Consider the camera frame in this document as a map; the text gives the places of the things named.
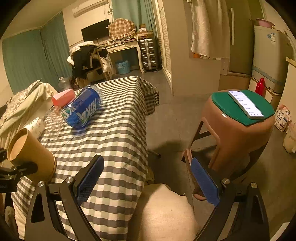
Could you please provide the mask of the brown paper cup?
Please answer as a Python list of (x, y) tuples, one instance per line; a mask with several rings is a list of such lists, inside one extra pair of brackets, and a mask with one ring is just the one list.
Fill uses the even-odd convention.
[(46, 149), (26, 128), (19, 130), (9, 144), (7, 159), (14, 165), (33, 162), (37, 165), (37, 172), (28, 175), (34, 182), (50, 182), (56, 171), (56, 159), (54, 154)]

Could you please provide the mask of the white floral paper cup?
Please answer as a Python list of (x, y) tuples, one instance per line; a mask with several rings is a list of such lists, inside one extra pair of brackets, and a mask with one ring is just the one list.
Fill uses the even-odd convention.
[(45, 130), (46, 123), (41, 118), (35, 118), (30, 123), (28, 123), (24, 128), (26, 128), (35, 138), (41, 137)]

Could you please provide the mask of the pink hexagonal cup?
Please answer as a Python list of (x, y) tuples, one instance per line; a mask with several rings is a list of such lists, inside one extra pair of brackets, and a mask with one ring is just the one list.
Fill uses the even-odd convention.
[(52, 96), (54, 106), (63, 108), (75, 98), (75, 92), (72, 88), (66, 89)]

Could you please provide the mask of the smartphone with lit screen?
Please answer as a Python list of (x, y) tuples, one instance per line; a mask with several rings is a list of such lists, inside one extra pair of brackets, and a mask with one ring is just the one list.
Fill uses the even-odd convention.
[(243, 92), (234, 90), (228, 90), (227, 92), (248, 118), (251, 120), (261, 120), (264, 118), (263, 113)]

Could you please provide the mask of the teal curtain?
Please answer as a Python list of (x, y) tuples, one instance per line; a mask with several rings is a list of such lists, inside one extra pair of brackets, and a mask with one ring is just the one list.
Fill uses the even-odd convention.
[(154, 31), (155, 21), (150, 0), (112, 0), (114, 19), (123, 18), (135, 23), (139, 30), (145, 24), (148, 31)]
[(4, 68), (10, 88), (17, 93), (36, 80), (59, 89), (60, 77), (71, 77), (67, 62), (69, 44), (63, 13), (57, 14), (42, 28), (20, 33), (3, 40)]

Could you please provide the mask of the red bottle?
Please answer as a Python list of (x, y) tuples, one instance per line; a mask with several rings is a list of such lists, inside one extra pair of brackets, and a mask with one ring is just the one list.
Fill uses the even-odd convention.
[(264, 78), (260, 78), (259, 82), (256, 85), (255, 93), (265, 97), (265, 79)]

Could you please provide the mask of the wooden chair with clothes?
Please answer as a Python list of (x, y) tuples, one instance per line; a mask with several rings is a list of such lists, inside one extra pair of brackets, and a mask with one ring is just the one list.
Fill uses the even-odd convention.
[(96, 71), (110, 79), (112, 77), (112, 62), (107, 49), (93, 41), (79, 43), (69, 50), (67, 62), (72, 67), (73, 79), (87, 79), (87, 74)]

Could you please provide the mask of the cardboard box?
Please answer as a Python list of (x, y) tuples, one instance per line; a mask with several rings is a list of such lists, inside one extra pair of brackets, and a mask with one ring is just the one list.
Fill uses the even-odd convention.
[(249, 83), (250, 75), (228, 72), (226, 75), (220, 75), (218, 90), (245, 90), (248, 89)]

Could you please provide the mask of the blue laundry basket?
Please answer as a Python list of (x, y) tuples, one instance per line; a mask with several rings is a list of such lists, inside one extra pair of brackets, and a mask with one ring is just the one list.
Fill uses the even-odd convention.
[(130, 73), (130, 64), (128, 60), (117, 61), (115, 65), (120, 75)]

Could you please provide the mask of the white louvered wardrobe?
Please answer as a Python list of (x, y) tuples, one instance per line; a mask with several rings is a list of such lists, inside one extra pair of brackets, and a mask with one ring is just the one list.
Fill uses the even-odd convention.
[(159, 25), (165, 77), (174, 96), (218, 91), (221, 61), (194, 58), (192, 15), (187, 1), (152, 1)]

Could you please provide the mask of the white desk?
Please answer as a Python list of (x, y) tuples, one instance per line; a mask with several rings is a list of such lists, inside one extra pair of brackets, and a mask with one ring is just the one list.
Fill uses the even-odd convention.
[(144, 73), (144, 67), (143, 67), (143, 64), (142, 64), (142, 54), (141, 54), (141, 49), (140, 49), (140, 46), (139, 46), (138, 42), (139, 42), (138, 38), (131, 39), (131, 40), (128, 40), (128, 41), (124, 41), (123, 43), (120, 43), (120, 44), (107, 46), (106, 49), (107, 49), (109, 54), (129, 50), (129, 49), (136, 49), (137, 50), (139, 69), (140, 69), (141, 73)]

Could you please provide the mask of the black monitor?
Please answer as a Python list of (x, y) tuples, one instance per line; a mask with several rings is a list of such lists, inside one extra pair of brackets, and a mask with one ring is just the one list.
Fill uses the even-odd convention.
[(110, 25), (109, 19), (100, 21), (93, 25), (90, 25), (86, 28), (81, 30), (83, 40), (86, 41), (93, 41), (102, 39), (109, 36), (109, 29), (108, 26)]

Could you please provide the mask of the black silver suitcase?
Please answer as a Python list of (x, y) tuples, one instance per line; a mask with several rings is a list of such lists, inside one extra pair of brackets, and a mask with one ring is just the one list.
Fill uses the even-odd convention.
[(159, 71), (159, 50), (156, 38), (146, 38), (139, 40), (139, 46), (142, 55), (142, 64), (144, 71), (157, 70)]

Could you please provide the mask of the white air conditioner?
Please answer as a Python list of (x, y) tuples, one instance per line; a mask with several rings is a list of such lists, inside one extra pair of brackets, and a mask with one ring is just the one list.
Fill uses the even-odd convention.
[(72, 9), (73, 16), (76, 18), (80, 15), (87, 13), (100, 6), (108, 4), (108, 0), (88, 0), (88, 1), (76, 1), (75, 6)]

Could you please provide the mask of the hanging white towel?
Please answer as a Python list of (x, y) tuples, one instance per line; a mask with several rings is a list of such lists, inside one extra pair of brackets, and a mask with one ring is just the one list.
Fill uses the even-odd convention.
[(191, 1), (191, 51), (208, 58), (230, 56), (230, 27), (226, 1)]

